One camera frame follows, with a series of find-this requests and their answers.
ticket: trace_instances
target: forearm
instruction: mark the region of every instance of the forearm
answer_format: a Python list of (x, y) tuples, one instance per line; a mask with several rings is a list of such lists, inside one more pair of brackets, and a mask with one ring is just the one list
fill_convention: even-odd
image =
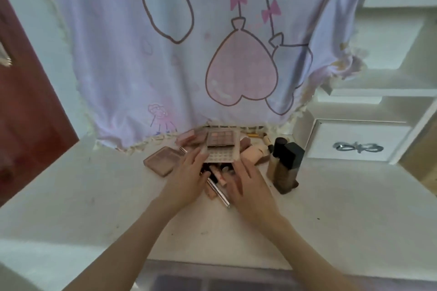
[(130, 290), (150, 250), (175, 214), (175, 209), (159, 198), (153, 200), (140, 218), (64, 290)]
[(262, 231), (290, 263), (299, 281), (309, 291), (358, 291), (341, 272), (319, 255), (283, 217)]

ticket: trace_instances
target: white drawer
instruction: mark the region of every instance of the white drawer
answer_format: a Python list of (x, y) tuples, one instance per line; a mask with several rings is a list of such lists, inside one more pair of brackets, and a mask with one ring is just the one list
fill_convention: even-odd
[[(387, 161), (410, 128), (405, 123), (317, 120), (306, 148), (306, 156)], [(335, 147), (335, 143), (358, 143), (363, 145), (363, 149), (369, 149), (372, 144), (376, 144), (383, 149), (380, 152), (363, 150), (361, 153), (358, 153), (358, 150), (340, 151)]]

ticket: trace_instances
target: fabric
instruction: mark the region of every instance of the fabric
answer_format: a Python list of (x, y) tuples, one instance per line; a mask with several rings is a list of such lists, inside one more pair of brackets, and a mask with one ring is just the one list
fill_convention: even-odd
[(205, 123), (282, 124), (360, 68), (358, 0), (55, 0), (78, 89), (106, 145)]

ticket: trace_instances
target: eyeliner pen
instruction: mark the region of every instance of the eyeliner pen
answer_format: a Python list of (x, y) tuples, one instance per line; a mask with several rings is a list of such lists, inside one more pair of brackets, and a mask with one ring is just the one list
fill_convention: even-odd
[[(188, 153), (188, 151), (186, 149), (184, 149), (183, 147), (180, 147), (179, 150), (181, 150), (181, 152), (184, 152), (185, 154)], [(208, 183), (208, 185), (211, 187), (211, 189), (214, 190), (214, 192), (218, 195), (218, 197), (221, 199), (221, 201), (223, 202), (223, 204), (225, 204), (225, 206), (227, 208), (231, 207), (231, 203), (229, 202), (228, 198), (226, 197), (226, 195), (223, 193), (223, 191), (220, 190), (220, 188), (212, 181), (211, 178), (208, 177), (208, 179), (206, 180), (206, 183)]]

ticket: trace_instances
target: white wall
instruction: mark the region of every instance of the white wall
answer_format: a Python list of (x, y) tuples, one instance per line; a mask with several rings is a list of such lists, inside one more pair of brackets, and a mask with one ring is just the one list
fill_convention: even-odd
[(88, 121), (76, 90), (70, 46), (49, 0), (9, 0), (79, 138)]

